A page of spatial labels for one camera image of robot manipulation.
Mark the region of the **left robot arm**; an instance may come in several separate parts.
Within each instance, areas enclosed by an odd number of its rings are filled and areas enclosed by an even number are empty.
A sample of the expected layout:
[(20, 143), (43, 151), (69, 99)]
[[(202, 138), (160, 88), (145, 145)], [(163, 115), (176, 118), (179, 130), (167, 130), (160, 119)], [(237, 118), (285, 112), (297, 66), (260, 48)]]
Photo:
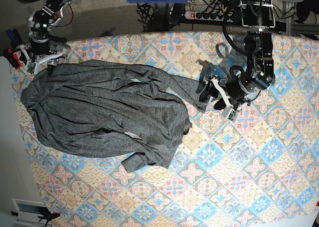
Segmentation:
[[(276, 20), (273, 0), (221, 2), (227, 7), (223, 15), (223, 35), (235, 51), (247, 58), (247, 64), (245, 68), (233, 65), (225, 76), (221, 76), (217, 70), (207, 71), (202, 77), (205, 87), (200, 92), (199, 101), (216, 99), (214, 109), (221, 110), (226, 119), (235, 121), (240, 110), (251, 104), (252, 99), (249, 99), (248, 95), (267, 90), (275, 84), (272, 35), (268, 30), (275, 28)], [(253, 31), (245, 36), (242, 47), (238, 47), (227, 32), (231, 18), (240, 18), (243, 27), (253, 28)]]

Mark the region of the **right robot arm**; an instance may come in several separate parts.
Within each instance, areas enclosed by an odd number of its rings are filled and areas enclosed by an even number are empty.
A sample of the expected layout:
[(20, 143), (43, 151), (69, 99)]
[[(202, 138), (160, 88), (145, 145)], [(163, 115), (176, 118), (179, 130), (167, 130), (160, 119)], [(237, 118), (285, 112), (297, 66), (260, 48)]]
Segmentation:
[[(20, 3), (31, 3), (39, 0), (16, 0)], [(28, 44), (19, 44), (18, 48), (23, 53), (26, 71), (37, 74), (40, 65), (47, 63), (56, 66), (59, 59), (64, 58), (62, 52), (51, 47), (51, 42), (66, 43), (65, 38), (52, 36), (53, 27), (64, 18), (63, 11), (71, 7), (72, 0), (43, 0), (44, 6), (36, 10), (28, 19)]]

